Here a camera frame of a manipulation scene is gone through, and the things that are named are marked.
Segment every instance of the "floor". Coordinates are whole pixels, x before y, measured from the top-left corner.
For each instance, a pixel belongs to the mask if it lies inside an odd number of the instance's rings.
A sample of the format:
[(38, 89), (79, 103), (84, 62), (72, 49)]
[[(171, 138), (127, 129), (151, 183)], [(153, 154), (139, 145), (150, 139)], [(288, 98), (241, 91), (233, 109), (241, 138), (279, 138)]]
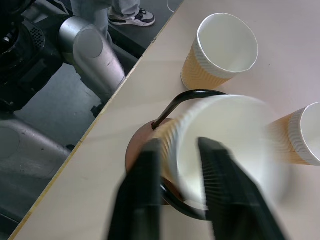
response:
[[(181, 2), (168, 0), (172, 10), (176, 10)], [(167, 8), (167, 0), (141, 0), (141, 7), (154, 13), (154, 26), (141, 28), (128, 25), (111, 29), (117, 31), (114, 43), (128, 38), (136, 43), (140, 56), (173, 14)], [(92, 107), (100, 103), (100, 99), (81, 82), (74, 67), (63, 64), (48, 84), (15, 115), (57, 143), (75, 146), (95, 120)], [(0, 232), (0, 240), (8, 237)]]

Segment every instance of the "black and white sneaker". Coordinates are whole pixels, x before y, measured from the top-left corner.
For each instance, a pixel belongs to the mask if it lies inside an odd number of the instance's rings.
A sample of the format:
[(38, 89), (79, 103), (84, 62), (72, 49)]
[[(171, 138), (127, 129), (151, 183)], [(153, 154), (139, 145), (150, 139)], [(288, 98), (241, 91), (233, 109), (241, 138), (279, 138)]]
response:
[(151, 12), (148, 12), (142, 8), (140, 8), (140, 11), (137, 15), (126, 18), (123, 16), (119, 16), (113, 11), (112, 7), (109, 7), (108, 19), (109, 19), (109, 22), (113, 25), (130, 24), (130, 25), (136, 25), (140, 27), (151, 26), (156, 21), (155, 16)]

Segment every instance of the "pants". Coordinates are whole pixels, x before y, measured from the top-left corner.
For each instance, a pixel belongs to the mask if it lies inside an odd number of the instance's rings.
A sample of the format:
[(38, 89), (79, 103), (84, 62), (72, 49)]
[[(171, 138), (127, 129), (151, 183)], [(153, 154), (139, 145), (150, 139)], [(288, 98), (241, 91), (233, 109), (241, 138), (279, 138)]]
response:
[(112, 43), (108, 33), (108, 9), (112, 10), (119, 16), (129, 18), (139, 12), (140, 0), (71, 0), (73, 15), (79, 16), (94, 24)]

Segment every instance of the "gray robot arm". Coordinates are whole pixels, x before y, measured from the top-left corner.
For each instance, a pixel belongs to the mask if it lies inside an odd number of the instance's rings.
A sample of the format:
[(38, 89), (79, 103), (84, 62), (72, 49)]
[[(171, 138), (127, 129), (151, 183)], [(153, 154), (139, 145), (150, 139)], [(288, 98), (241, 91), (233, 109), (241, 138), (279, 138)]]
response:
[(62, 24), (58, 42), (82, 82), (106, 103), (126, 77), (106, 38), (93, 24), (73, 16)]

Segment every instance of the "white paper cup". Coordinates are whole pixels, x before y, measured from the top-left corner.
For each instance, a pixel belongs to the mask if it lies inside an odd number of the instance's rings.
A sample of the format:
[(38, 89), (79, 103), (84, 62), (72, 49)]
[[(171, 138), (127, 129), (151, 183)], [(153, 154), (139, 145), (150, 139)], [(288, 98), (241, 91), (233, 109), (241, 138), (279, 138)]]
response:
[(235, 162), (269, 194), (274, 190), (268, 183), (273, 173), (266, 166), (272, 157), (265, 132), (271, 115), (263, 102), (247, 96), (220, 95), (200, 100), (155, 131), (154, 137), (162, 139), (162, 175), (187, 200), (206, 205), (197, 145), (198, 137), (206, 137), (226, 146)]
[(320, 102), (275, 121), (269, 131), (279, 160), (320, 166)]
[(248, 71), (257, 57), (258, 43), (251, 29), (235, 16), (216, 13), (200, 24), (181, 80), (189, 90), (212, 90)]

